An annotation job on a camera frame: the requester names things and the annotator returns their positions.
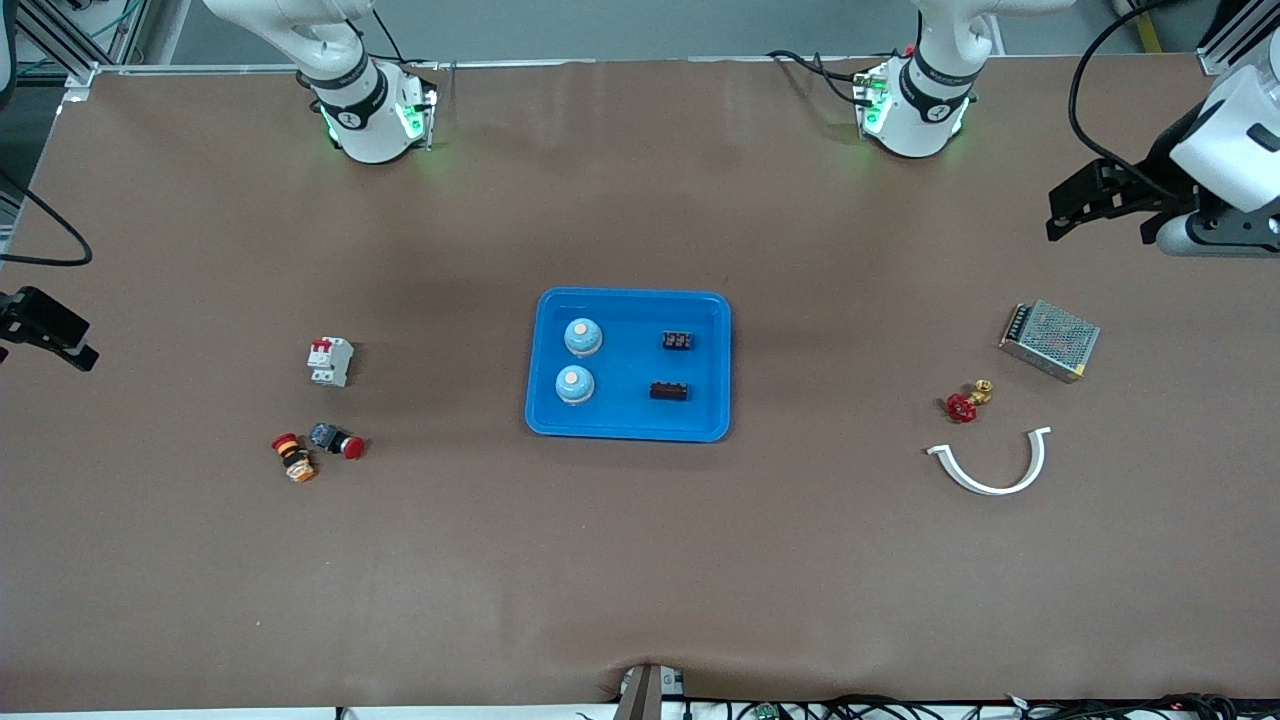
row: white curved pipe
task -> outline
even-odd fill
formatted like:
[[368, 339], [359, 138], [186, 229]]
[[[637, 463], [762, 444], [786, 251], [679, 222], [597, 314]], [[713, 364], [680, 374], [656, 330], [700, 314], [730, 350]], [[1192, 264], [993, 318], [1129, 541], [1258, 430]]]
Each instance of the white curved pipe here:
[[951, 479], [960, 483], [960, 487], [973, 491], [978, 495], [1014, 495], [1015, 492], [1027, 489], [1028, 486], [1036, 482], [1039, 477], [1039, 471], [1044, 469], [1044, 436], [1048, 434], [1048, 428], [1041, 428], [1038, 430], [1032, 430], [1027, 433], [1028, 439], [1032, 441], [1032, 464], [1027, 468], [1027, 474], [1018, 483], [1009, 486], [1007, 488], [993, 488], [979, 483], [978, 480], [969, 477], [960, 464], [956, 462], [956, 456], [951, 452], [950, 445], [936, 445], [928, 448], [925, 452], [929, 455], [937, 455], [938, 461], [942, 462], [942, 469], [951, 475]]

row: green led light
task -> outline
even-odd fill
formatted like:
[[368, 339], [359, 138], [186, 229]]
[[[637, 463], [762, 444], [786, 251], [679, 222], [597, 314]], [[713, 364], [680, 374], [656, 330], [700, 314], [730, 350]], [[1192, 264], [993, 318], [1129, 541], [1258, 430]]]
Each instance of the green led light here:
[[417, 140], [422, 137], [422, 113], [413, 109], [412, 105], [396, 104], [396, 109], [399, 110], [401, 124], [404, 126], [404, 135], [410, 140]]
[[329, 118], [329, 111], [320, 108], [320, 117], [324, 118], [324, 126], [329, 129], [329, 140], [338, 142], [338, 131], [333, 129], [333, 120]]

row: black clamp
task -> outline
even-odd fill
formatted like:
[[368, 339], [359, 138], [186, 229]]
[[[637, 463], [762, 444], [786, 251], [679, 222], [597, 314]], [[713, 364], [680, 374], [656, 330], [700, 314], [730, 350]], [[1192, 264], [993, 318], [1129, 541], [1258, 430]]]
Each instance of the black clamp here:
[[[97, 351], [84, 345], [88, 322], [45, 291], [26, 286], [13, 295], [0, 293], [0, 340], [35, 345], [87, 373], [97, 363]], [[0, 347], [0, 361], [9, 351]]]

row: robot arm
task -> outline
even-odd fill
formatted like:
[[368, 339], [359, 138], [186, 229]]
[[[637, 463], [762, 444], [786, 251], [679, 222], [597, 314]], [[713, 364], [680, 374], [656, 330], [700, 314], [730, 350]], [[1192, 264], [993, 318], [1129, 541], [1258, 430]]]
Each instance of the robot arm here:
[[430, 146], [435, 86], [374, 60], [348, 24], [374, 0], [205, 0], [219, 18], [257, 35], [298, 65], [320, 99], [334, 145], [361, 163], [387, 163]]
[[1280, 29], [1220, 77], [1135, 168], [1098, 158], [1050, 192], [1051, 241], [1156, 213], [1142, 241], [1170, 255], [1280, 258]]
[[1075, 0], [913, 0], [920, 10], [920, 42], [909, 58], [872, 69], [856, 92], [869, 104], [858, 113], [863, 133], [908, 158], [942, 150], [960, 129], [969, 90], [993, 46], [986, 14], [1039, 15]]

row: black electrical component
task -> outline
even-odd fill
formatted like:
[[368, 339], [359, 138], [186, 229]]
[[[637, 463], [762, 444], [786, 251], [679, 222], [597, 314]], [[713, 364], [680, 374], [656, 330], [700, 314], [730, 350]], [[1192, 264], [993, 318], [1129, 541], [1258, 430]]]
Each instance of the black electrical component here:
[[[0, 293], [0, 340], [42, 347], [81, 372], [97, 363], [97, 351], [84, 345], [88, 322], [37, 287]], [[0, 361], [8, 352], [0, 354]]]
[[666, 331], [662, 333], [663, 350], [692, 350], [694, 333]]
[[653, 400], [689, 400], [689, 383], [657, 382], [649, 386]]

